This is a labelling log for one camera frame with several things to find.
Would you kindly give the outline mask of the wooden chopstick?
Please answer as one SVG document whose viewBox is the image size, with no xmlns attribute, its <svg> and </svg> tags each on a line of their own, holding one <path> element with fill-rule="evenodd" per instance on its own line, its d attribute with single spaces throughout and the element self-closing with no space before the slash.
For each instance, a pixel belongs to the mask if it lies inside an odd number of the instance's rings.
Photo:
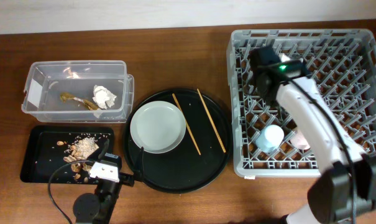
<svg viewBox="0 0 376 224">
<path fill-rule="evenodd" d="M 213 128 L 213 131 L 214 131 L 216 137 L 217 137 L 217 140 L 218 140 L 218 142 L 219 142 L 219 145 L 220 145 L 220 147 L 221 147 L 223 153 L 226 154 L 226 148 L 224 147 L 223 141 L 222 141 L 222 139 L 221 139 L 221 137 L 220 137 L 220 135 L 219 135 L 219 133 L 218 133 L 218 130 L 217 130 L 216 125 L 215 125 L 215 123 L 214 123 L 214 121 L 213 121 L 213 118 L 212 118 L 212 116 L 211 116 L 211 114 L 210 114 L 210 112 L 209 112 L 209 109 L 208 109 L 208 107 L 207 107 L 207 105 L 206 105 L 206 102 L 205 102 L 205 100 L 204 100 L 204 98 L 203 98 L 203 96 L 202 96 L 200 90 L 197 88 L 196 91 L 198 92 L 199 98 L 200 98 L 200 100 L 201 100 L 201 102 L 202 102 L 202 104 L 203 104 L 204 110 L 205 110 L 205 112 L 206 112 L 206 114 L 207 114 L 207 116 L 208 116 L 209 122 L 211 123 L 211 126 L 212 126 L 212 128 Z"/>
<path fill-rule="evenodd" d="M 182 110 L 182 108 L 181 108 L 181 106 L 180 106 L 180 104 L 179 104 L 179 102 L 178 102 L 178 99 L 177 99 L 177 97 L 176 97 L 176 94 L 172 93 L 172 97 L 173 97 L 174 102 L 176 103 L 176 106 L 178 107 L 178 109 L 179 109 L 179 110 L 182 112 L 182 114 L 183 114 L 183 117 L 184 117 L 184 120 L 185 120 L 185 124 L 186 124 L 186 129 L 188 130 L 188 134 L 190 135 L 190 138 L 191 138 L 191 140 L 192 140 L 192 142 L 193 142 L 193 145 L 194 145 L 195 148 L 196 148 L 197 153 L 201 156 L 201 151 L 200 151 L 200 149 L 199 149 L 199 147 L 198 147 L 198 145 L 197 145 L 196 139 L 195 139 L 195 137 L 194 137 L 194 135 L 193 135 L 193 133 L 192 133 L 192 131 L 191 131 L 191 128 L 190 128 L 190 126 L 189 126 L 189 124 L 188 124 L 188 122 L 187 122 L 187 119 L 185 118 L 185 114 L 183 113 L 183 110 Z"/>
</svg>

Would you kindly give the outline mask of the pink plastic cup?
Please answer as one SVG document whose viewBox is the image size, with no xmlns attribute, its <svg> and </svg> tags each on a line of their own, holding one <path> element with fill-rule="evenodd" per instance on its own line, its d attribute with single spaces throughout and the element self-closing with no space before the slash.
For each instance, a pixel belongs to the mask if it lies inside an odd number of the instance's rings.
<svg viewBox="0 0 376 224">
<path fill-rule="evenodd" d="M 308 150 L 310 145 L 305 139 L 303 133 L 298 128 L 294 128 L 293 132 L 294 136 L 290 139 L 292 146 L 301 150 Z"/>
</svg>

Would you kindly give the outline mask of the grey ceramic plate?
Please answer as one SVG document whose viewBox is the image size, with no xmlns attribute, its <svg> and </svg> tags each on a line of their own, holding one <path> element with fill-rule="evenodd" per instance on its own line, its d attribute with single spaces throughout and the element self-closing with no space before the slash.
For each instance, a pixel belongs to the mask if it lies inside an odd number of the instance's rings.
<svg viewBox="0 0 376 224">
<path fill-rule="evenodd" d="M 174 104 L 151 101 L 134 113 L 130 132 L 139 148 L 151 154 L 163 154 L 181 143 L 186 132 L 185 118 Z"/>
</svg>

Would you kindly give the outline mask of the brown snack wrapper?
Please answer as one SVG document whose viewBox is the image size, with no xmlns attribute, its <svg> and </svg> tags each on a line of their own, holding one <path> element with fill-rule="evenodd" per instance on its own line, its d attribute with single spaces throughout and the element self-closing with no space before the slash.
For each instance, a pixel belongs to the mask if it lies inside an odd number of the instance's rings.
<svg viewBox="0 0 376 224">
<path fill-rule="evenodd" d="M 67 93 L 67 92 L 62 92 L 60 94 L 60 99 L 65 103 L 67 100 L 73 100 L 73 101 L 76 101 L 76 102 L 79 102 L 81 103 L 86 109 L 88 110 L 98 110 L 99 107 L 94 104 L 93 102 L 89 101 L 89 100 L 85 100 L 85 99 L 81 99 L 81 98 L 78 98 L 76 97 L 75 95 L 72 95 L 71 93 Z"/>
</svg>

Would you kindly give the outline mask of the white tissue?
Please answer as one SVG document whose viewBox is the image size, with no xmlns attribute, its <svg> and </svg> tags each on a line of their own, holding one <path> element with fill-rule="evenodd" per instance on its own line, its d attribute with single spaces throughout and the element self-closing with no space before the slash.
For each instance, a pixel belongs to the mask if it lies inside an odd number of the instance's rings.
<svg viewBox="0 0 376 224">
<path fill-rule="evenodd" d="M 117 96 L 111 93 L 107 88 L 98 85 L 94 86 L 93 95 L 94 102 L 104 110 L 113 107 L 117 98 Z"/>
</svg>

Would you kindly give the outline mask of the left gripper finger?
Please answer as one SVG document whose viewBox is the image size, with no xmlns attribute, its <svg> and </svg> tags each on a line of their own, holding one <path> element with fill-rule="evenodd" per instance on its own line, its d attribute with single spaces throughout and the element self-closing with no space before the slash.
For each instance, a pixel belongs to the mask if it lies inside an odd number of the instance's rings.
<svg viewBox="0 0 376 224">
<path fill-rule="evenodd" d="M 98 148 L 91 154 L 91 159 L 94 161 L 102 160 L 105 157 L 105 154 L 107 153 L 108 148 L 109 148 L 109 140 L 107 139 L 104 142 L 102 147 Z"/>
<path fill-rule="evenodd" d="M 133 173 L 134 173 L 134 180 L 142 182 L 144 180 L 144 148 L 141 147 L 139 150 L 139 155 L 135 160 Z"/>
</svg>

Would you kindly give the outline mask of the blue plastic cup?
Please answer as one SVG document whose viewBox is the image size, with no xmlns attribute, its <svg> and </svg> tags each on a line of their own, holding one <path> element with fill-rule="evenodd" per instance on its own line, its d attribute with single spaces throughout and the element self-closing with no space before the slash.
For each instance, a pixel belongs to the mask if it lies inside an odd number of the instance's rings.
<svg viewBox="0 0 376 224">
<path fill-rule="evenodd" d="M 262 152 L 270 153 L 281 145 L 283 138 L 283 129 L 271 124 L 261 130 L 260 135 L 255 140 L 255 144 Z"/>
</svg>

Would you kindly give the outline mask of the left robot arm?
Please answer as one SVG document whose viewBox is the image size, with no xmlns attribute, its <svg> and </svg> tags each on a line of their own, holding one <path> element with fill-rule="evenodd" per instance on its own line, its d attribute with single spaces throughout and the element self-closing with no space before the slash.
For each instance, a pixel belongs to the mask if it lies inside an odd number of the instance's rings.
<svg viewBox="0 0 376 224">
<path fill-rule="evenodd" d="M 122 186 L 133 187 L 144 175 L 144 150 L 139 150 L 138 171 L 135 174 L 121 172 L 122 160 L 108 153 L 109 142 L 95 150 L 88 160 L 92 162 L 89 176 L 98 181 L 94 193 L 80 195 L 73 204 L 77 223 L 109 223 Z"/>
</svg>

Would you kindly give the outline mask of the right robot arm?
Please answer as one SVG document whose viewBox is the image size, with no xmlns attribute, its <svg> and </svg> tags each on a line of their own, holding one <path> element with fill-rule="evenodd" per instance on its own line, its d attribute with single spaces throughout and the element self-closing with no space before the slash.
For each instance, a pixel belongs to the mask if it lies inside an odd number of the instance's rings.
<svg viewBox="0 0 376 224">
<path fill-rule="evenodd" d="M 341 126 L 324 102 L 303 60 L 282 61 L 268 45 L 249 55 L 249 82 L 269 106 L 282 107 L 303 133 L 320 178 L 308 203 L 282 223 L 355 223 L 376 210 L 376 156 L 369 156 Z"/>
</svg>

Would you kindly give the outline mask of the food scraps pile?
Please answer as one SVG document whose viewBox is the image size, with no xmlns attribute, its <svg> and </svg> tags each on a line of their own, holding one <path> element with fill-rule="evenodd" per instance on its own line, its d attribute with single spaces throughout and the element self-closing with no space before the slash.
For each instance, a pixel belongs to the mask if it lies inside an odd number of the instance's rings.
<svg viewBox="0 0 376 224">
<path fill-rule="evenodd" d="M 71 170 L 72 178 L 74 181 L 83 181 L 83 183 L 88 182 L 87 177 L 83 177 L 83 174 L 88 174 L 92 166 L 88 165 L 82 160 L 87 160 L 90 155 L 92 155 L 99 146 L 97 144 L 97 139 L 95 137 L 77 137 L 73 143 L 68 144 L 66 141 L 57 141 L 56 146 L 65 146 L 66 149 L 63 152 L 66 154 L 63 156 L 63 161 L 66 163 L 74 162 L 70 164 L 69 168 Z"/>
</svg>

